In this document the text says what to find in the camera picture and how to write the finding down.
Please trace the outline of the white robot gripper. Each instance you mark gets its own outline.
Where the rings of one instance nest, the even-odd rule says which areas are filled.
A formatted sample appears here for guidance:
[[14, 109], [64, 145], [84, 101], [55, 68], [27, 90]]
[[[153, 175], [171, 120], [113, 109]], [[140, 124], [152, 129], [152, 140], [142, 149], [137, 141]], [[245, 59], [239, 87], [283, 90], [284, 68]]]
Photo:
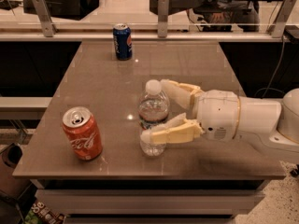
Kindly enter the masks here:
[[196, 85], [178, 83], [174, 80], [160, 81], [167, 96], [184, 109], [193, 105], [192, 115], [187, 119], [182, 113], [166, 123], [147, 129], [140, 139], [150, 145], [188, 143], [205, 134], [208, 140], [229, 141], [236, 133], [240, 102], [231, 91], [205, 91]]

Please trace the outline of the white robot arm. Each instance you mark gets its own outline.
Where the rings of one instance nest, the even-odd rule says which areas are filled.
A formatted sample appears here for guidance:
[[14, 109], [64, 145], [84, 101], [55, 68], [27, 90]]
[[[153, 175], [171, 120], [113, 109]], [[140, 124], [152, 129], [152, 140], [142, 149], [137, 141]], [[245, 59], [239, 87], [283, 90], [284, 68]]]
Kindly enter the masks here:
[[140, 141], [145, 145], [187, 143], [199, 136], [222, 142], [241, 139], [267, 156], [299, 162], [297, 89], [277, 101], [203, 91], [169, 79], [150, 80], [138, 111]]

